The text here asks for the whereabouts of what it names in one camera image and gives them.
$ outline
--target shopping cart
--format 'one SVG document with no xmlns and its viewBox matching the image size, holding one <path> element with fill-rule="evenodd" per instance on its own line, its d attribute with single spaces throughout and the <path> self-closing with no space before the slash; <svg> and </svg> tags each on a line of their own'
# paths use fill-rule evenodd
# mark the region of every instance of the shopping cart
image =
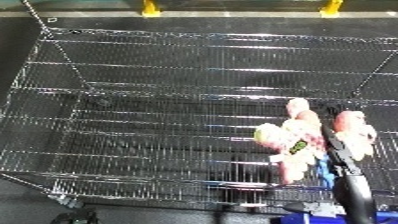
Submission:
<svg viewBox="0 0 398 224">
<path fill-rule="evenodd" d="M 282 185 L 274 152 L 252 139 L 304 97 L 324 122 L 364 111 L 379 137 L 358 166 L 394 214 L 398 39 L 53 28 L 21 2 L 42 30 L 1 111 L 3 179 L 72 208 L 284 215 L 333 200 L 315 168 Z"/>
</svg>

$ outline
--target stuffed toy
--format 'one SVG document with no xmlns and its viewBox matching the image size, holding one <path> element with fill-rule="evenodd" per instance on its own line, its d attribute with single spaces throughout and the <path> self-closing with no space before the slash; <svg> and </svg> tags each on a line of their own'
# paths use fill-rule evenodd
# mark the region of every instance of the stuffed toy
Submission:
<svg viewBox="0 0 398 224">
<path fill-rule="evenodd" d="M 310 109 L 309 102 L 295 98 L 288 102 L 286 109 L 289 119 L 281 127 L 270 123 L 262 124 L 256 128 L 254 140 L 281 155 L 279 168 L 282 182 L 291 184 L 303 179 L 309 166 L 325 164 L 327 155 L 320 119 Z M 339 140 L 353 153 L 353 159 L 359 161 L 365 155 L 373 154 L 372 144 L 376 139 L 376 131 L 366 124 L 362 112 L 343 111 L 336 117 L 334 129 Z M 331 175 L 326 167 L 323 167 L 321 175 L 327 175 L 330 183 Z"/>
</svg>

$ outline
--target metal wire grid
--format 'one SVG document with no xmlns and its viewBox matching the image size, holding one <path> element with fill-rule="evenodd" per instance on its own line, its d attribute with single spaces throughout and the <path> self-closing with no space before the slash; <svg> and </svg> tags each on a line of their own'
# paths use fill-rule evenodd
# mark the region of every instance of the metal wire grid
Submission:
<svg viewBox="0 0 398 224">
<path fill-rule="evenodd" d="M 313 170 L 281 186 L 272 152 L 252 141 L 306 97 L 323 119 L 325 105 L 364 110 L 380 138 L 361 166 L 379 203 L 394 198 L 396 39 L 51 33 L 10 90 L 2 171 L 47 176 L 54 194 L 195 208 L 330 198 Z"/>
</svg>

